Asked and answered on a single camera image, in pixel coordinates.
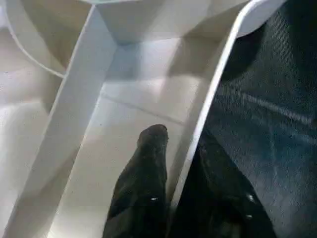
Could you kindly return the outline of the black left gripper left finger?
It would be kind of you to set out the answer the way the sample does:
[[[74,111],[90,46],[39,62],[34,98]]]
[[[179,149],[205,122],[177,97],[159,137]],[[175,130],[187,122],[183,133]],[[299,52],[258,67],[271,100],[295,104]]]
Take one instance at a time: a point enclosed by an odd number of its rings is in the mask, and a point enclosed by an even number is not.
[[[166,150],[163,124],[144,129],[113,190],[103,237],[163,238],[166,232]]]

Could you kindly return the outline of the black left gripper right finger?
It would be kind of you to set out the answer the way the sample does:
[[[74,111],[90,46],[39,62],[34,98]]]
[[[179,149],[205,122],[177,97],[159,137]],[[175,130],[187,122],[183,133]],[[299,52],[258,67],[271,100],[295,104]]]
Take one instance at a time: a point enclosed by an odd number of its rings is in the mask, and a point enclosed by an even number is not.
[[[174,238],[274,238],[253,186],[209,132],[201,134],[172,223]]]

